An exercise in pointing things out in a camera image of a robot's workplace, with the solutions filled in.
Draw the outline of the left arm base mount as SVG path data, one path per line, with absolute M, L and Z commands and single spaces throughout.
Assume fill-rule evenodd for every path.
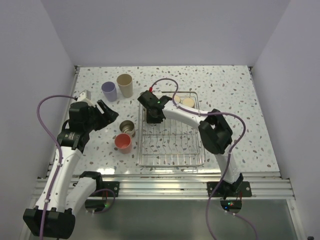
M 104 181 L 103 185 L 99 187 L 98 190 L 91 193 L 90 197 L 107 197 L 107 198 L 117 198 L 120 190 L 119 181 Z

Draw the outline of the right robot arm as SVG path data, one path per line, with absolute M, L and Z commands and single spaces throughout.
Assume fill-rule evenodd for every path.
M 146 109 L 148 123 L 160 124 L 169 119 L 197 129 L 203 147 L 215 155 L 222 174 L 216 191 L 232 197 L 241 190 L 244 178 L 232 154 L 235 147 L 233 131 L 223 112 L 217 109 L 210 112 L 193 110 L 176 103 L 173 97 L 163 95 L 158 98 L 148 90 L 141 93 L 137 100 Z

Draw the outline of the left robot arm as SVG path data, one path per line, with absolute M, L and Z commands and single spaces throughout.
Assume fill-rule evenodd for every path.
M 70 105 L 68 115 L 54 139 L 57 149 L 46 185 L 35 206 L 23 214 L 31 233 L 40 239 L 68 239 L 75 228 L 76 214 L 89 196 L 117 197 L 117 193 L 104 186 L 101 173 L 96 171 L 84 171 L 73 190 L 68 189 L 90 133 L 112 124 L 119 114 L 102 100 L 91 104 L 77 99 Z

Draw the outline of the purple plastic cup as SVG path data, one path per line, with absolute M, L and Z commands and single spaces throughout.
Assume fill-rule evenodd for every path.
M 117 100 L 117 88 L 114 82 L 104 82 L 101 90 L 109 102 L 115 102 Z

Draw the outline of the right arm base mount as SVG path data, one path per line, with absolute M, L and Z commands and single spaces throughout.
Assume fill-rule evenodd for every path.
M 252 197 L 251 185 L 248 181 L 242 181 L 241 183 L 230 184 L 223 181 L 219 187 L 217 187 L 219 181 L 208 181 L 206 183 L 208 196 L 216 198 L 235 198 L 235 197 Z

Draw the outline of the cream brown-banded cup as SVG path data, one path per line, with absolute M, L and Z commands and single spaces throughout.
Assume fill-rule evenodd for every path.
M 195 101 L 194 101 L 192 98 L 190 98 L 190 97 L 184 98 L 184 99 L 182 100 L 182 104 L 183 104 L 184 106 L 189 107 L 189 108 L 194 108 L 194 107 L 195 107 Z
M 174 101 L 179 104 L 181 102 L 181 98 L 178 95 L 175 95 Z

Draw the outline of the steel cup with handle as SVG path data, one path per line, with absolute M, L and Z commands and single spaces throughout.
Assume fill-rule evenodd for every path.
M 124 134 L 128 134 L 131 138 L 134 138 L 136 135 L 135 125 L 130 120 L 124 120 L 121 122 L 119 125 L 119 130 Z

